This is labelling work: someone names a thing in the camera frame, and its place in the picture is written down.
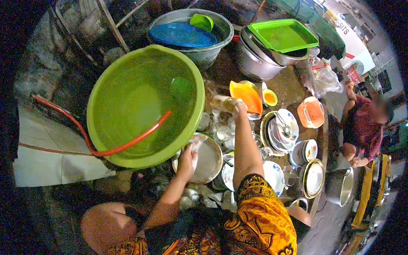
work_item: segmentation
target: woman's right hand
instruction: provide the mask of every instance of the woman's right hand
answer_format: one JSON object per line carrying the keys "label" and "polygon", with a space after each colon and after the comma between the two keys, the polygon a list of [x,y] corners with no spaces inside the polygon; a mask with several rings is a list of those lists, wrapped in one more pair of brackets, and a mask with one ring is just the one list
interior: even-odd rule
{"label": "woman's right hand", "polygon": [[354,89],[354,82],[352,82],[351,80],[347,80],[346,81],[346,89],[347,90],[353,90]]}
{"label": "woman's right hand", "polygon": [[177,168],[176,178],[188,182],[197,167],[198,153],[193,151],[193,144],[188,144],[184,148]]}

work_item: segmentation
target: yellow patterned fabric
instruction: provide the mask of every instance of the yellow patterned fabric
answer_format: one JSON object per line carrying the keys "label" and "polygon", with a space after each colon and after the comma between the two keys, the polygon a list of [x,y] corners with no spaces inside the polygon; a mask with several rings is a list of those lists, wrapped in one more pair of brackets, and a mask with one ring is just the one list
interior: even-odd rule
{"label": "yellow patterned fabric", "polygon": [[[263,177],[256,174],[246,176],[237,193],[239,209],[225,222],[224,235],[218,236],[215,227],[207,226],[165,247],[163,254],[296,254],[295,228],[282,202]],[[132,239],[110,249],[108,254],[149,253],[145,240]]]}

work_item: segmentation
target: white plastic bag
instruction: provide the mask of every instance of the white plastic bag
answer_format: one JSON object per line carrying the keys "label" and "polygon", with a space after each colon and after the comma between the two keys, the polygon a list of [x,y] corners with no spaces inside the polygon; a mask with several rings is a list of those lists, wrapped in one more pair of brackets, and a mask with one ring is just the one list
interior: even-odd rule
{"label": "white plastic bag", "polygon": [[344,87],[331,70],[329,61],[318,57],[304,61],[299,70],[300,79],[313,96],[322,98],[329,91],[343,93]]}

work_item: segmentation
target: aluminum pot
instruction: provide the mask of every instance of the aluminum pot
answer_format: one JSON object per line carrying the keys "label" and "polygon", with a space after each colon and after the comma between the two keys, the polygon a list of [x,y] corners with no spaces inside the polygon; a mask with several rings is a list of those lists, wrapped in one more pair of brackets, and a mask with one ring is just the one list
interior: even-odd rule
{"label": "aluminum pot", "polygon": [[251,35],[249,35],[245,29],[242,29],[239,33],[239,36],[242,38],[242,41],[265,62],[269,64],[277,65],[270,57],[268,57],[256,44],[252,41]]}
{"label": "aluminum pot", "polygon": [[326,199],[343,207],[353,190],[354,171],[352,167],[326,173]]}
{"label": "aluminum pot", "polygon": [[237,46],[237,62],[239,68],[244,74],[250,74],[260,78],[263,81],[272,79],[283,68],[278,65],[269,64],[256,55],[249,47],[239,38]]}
{"label": "aluminum pot", "polygon": [[266,48],[262,44],[262,42],[259,41],[258,38],[256,38],[254,34],[247,27],[244,27],[243,31],[248,36],[247,38],[251,40],[251,42],[253,43],[253,44],[249,44],[251,49],[257,49],[257,50],[254,50],[255,53],[258,54],[259,52],[262,52],[262,54],[258,54],[260,57],[262,57],[265,60],[270,59],[272,62],[277,63],[280,66],[294,65],[296,64],[297,61],[307,59],[310,55],[310,48],[308,48],[305,51],[305,55],[300,56],[300,57],[292,57],[292,56],[288,56],[288,55],[285,55],[285,54],[282,54],[276,51],[272,51]]}

